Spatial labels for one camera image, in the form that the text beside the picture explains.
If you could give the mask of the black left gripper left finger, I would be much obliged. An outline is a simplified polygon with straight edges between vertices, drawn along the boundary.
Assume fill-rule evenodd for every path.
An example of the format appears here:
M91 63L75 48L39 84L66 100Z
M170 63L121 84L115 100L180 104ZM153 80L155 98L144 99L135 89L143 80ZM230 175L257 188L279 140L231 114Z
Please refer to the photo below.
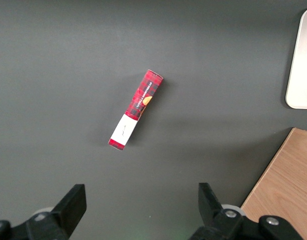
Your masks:
M76 184L55 207L40 209L17 226L0 220L0 240L68 240L86 209L85 185Z

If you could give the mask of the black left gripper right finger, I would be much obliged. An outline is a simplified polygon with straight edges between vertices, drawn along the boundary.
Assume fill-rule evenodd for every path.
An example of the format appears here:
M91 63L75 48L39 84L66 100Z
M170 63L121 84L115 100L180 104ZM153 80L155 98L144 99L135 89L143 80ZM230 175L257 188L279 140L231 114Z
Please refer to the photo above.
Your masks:
M263 215L250 220L237 207L224 207L208 183L198 184L198 209L203 221L191 240L301 240L301 235L284 218Z

